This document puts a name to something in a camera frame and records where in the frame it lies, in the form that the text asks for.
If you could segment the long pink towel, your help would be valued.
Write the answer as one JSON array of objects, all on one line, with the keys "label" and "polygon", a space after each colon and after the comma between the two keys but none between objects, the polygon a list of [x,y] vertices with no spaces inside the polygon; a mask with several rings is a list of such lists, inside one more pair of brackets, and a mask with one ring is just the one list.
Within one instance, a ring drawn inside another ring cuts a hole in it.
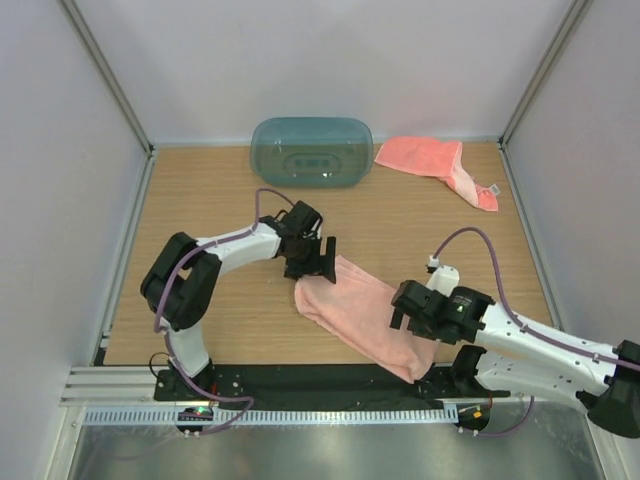
[{"label": "long pink towel", "polygon": [[403,381],[422,379],[438,343],[390,327],[395,289],[342,256],[334,283],[305,276],[294,287],[297,311]]}]

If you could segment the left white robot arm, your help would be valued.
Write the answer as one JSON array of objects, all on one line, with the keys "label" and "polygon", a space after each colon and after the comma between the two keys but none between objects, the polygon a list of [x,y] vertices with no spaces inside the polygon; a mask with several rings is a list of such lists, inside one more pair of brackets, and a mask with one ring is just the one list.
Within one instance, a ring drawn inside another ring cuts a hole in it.
[{"label": "left white robot arm", "polygon": [[257,214],[250,226],[224,235],[170,237],[140,293],[155,314],[154,331],[164,338],[170,371],[187,398],[229,400],[213,392],[215,367],[200,325],[218,280],[249,264],[282,258],[285,278],[321,277],[334,284],[337,238],[322,236],[323,223],[317,210],[298,201],[275,215]]}]

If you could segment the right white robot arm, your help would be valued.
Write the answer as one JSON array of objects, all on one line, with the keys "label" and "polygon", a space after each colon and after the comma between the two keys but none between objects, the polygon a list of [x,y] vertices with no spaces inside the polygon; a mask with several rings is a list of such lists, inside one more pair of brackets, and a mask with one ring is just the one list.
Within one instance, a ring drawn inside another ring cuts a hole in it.
[{"label": "right white robot arm", "polygon": [[462,346],[450,368],[463,397],[523,394],[561,403],[613,435],[639,436],[639,346],[588,341],[518,318],[503,303],[457,286],[443,294],[414,280],[392,297],[393,329]]}]

